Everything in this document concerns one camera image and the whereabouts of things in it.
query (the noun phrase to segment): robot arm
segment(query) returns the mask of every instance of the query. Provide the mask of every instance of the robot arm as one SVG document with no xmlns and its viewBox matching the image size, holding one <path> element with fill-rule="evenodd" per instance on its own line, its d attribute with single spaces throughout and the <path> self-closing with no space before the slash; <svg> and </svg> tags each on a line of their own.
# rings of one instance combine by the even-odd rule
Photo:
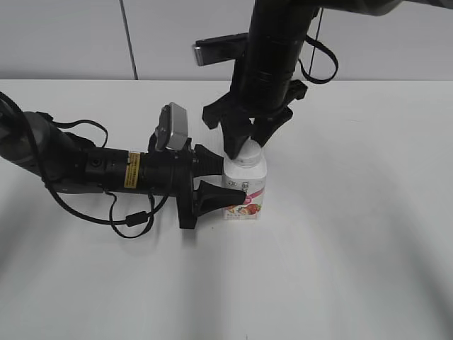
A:
<svg viewBox="0 0 453 340">
<path fill-rule="evenodd" d="M 191 148 L 186 114 L 175 103 L 165 106 L 159 126 L 149 140 L 148 152 L 137 153 L 96 147 L 90 140 L 59 129 L 74 124 L 56 123 L 46 113 L 23 113 L 10 98 L 0 93 L 0 156 L 40 176 L 65 210 L 89 222 L 112 225 L 115 231 L 116 225 L 131 227 L 145 223 L 155 212 L 152 211 L 154 198 L 150 198 L 151 213 L 139 212 L 115 222 L 75 211 L 58 193 L 158 195 L 165 197 L 160 206 L 167 197 L 173 196 L 178 205 L 180 228 L 194 229 L 199 216 L 242 204 L 245 193 L 204 181 L 194 189 L 195 177 L 222 175 L 223 158 L 200 144 Z"/>
<path fill-rule="evenodd" d="M 416 0 L 453 9 L 452 0 Z M 292 117 L 288 105 L 307 87 L 292 81 L 302 45 L 320 8 L 381 16 L 401 0 L 256 0 L 248 34 L 197 41 L 200 66 L 235 59 L 230 92 L 206 106 L 209 128 L 220 123 L 224 149 L 236 158 L 248 138 L 261 146 Z"/>
</svg>

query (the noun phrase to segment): strawberry image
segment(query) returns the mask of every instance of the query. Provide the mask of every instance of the strawberry image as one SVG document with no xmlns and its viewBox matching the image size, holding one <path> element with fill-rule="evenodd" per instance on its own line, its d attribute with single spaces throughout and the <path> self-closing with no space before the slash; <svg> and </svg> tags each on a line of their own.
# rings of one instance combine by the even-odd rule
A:
<svg viewBox="0 0 453 340">
<path fill-rule="evenodd" d="M 259 204 L 249 204 L 246 209 L 248 210 L 249 215 L 255 215 L 258 211 L 261 210 L 261 205 Z"/>
</svg>

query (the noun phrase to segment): white wall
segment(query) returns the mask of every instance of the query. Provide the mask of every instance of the white wall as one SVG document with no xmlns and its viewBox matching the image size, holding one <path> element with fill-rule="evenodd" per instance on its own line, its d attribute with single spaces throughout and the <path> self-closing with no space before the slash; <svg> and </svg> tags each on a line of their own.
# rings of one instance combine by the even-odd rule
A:
<svg viewBox="0 0 453 340">
<path fill-rule="evenodd" d="M 117 0 L 1 0 L 0 78 L 132 79 Z"/>
<path fill-rule="evenodd" d="M 199 68 L 190 47 L 247 31 L 253 0 L 124 1 L 140 79 L 231 77 L 232 62 Z M 132 78 L 119 0 L 2 3 L 0 78 Z M 338 79 L 453 79 L 451 32 L 453 11 L 404 3 L 381 18 L 326 11 L 321 40 L 340 60 Z M 315 75 L 330 71 L 317 54 Z"/>
</svg>

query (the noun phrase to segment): bottle label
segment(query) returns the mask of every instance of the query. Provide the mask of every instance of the bottle label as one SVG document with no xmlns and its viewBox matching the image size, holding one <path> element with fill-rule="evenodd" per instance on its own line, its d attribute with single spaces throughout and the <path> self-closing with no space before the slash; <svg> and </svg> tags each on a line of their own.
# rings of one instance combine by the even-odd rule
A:
<svg viewBox="0 0 453 340">
<path fill-rule="evenodd" d="M 224 187 L 242 190 L 247 194 L 242 205 L 232 205 L 224 209 L 225 220 L 257 220 L 260 217 L 265 178 L 246 180 L 224 176 Z"/>
</svg>

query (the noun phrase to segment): black strap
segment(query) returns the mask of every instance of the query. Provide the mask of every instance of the black strap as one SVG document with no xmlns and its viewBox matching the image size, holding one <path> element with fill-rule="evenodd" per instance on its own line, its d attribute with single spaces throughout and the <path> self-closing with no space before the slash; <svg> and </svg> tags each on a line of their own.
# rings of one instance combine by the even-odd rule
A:
<svg viewBox="0 0 453 340">
<path fill-rule="evenodd" d="M 76 120 L 75 122 L 70 122 L 70 123 L 58 123 L 58 122 L 54 121 L 54 118 L 49 113 L 45 113 L 45 112 L 37 112 L 37 113 L 39 115 L 41 115 L 41 117 L 43 117 L 44 119 L 51 122 L 57 128 L 63 129 L 63 130 L 75 128 L 77 125 L 80 125 L 80 124 L 88 124 L 88 125 L 96 126 L 98 129 L 101 129 L 105 133 L 104 144 L 102 144 L 101 147 L 105 147 L 107 145 L 108 131 L 105 127 L 103 127 L 98 122 L 95 122 L 95 121 L 89 120 L 89 119 L 80 119 L 80 120 Z"/>
<path fill-rule="evenodd" d="M 304 65 L 302 64 L 302 61 L 299 59 L 299 64 L 300 64 L 300 70 L 302 72 L 302 74 L 304 75 L 305 79 L 310 81 L 311 83 L 313 84 L 316 84 L 316 85 L 323 85 L 323 84 L 327 84 L 328 82 L 330 82 L 333 78 L 335 78 L 335 76 L 337 75 L 338 73 L 338 67 L 339 67 L 339 64 L 338 64 L 338 59 L 337 57 L 335 56 L 335 54 L 332 52 L 332 50 L 330 50 L 327 46 L 325 46 L 322 42 L 320 42 L 319 40 L 315 40 L 309 36 L 307 36 L 305 38 L 305 41 L 307 43 L 309 43 L 311 46 L 313 46 L 314 48 L 316 48 L 317 50 L 320 50 L 321 52 L 325 53 L 328 57 L 331 58 L 332 62 L 334 63 L 335 65 L 335 71 L 333 73 L 332 76 L 330 76 L 329 78 L 327 79 L 317 79 L 317 78 L 314 78 L 312 77 L 304 68 Z"/>
<path fill-rule="evenodd" d="M 115 204 L 116 204 L 116 201 L 118 200 L 118 198 L 114 193 L 111 193 L 109 191 L 106 191 L 105 194 L 113 197 L 113 203 L 110 206 L 110 210 L 108 212 L 108 219 L 110 220 L 110 226 L 112 227 L 113 231 L 116 232 L 116 234 L 118 236 L 121 236 L 123 239 L 136 239 L 142 235 L 145 235 L 147 232 L 149 232 L 149 230 L 151 230 L 151 228 L 153 227 L 153 224 L 154 224 L 154 214 L 156 213 L 156 211 L 154 209 L 154 204 L 156 201 L 154 200 L 154 196 L 152 194 L 148 195 L 149 202 L 151 203 L 151 212 L 148 214 L 149 215 L 148 223 L 147 223 L 146 227 L 142 230 L 142 232 L 140 232 L 139 234 L 134 235 L 134 236 L 124 235 L 117 228 L 117 226 L 115 225 L 115 221 L 113 221 L 113 208 L 115 207 Z"/>
</svg>

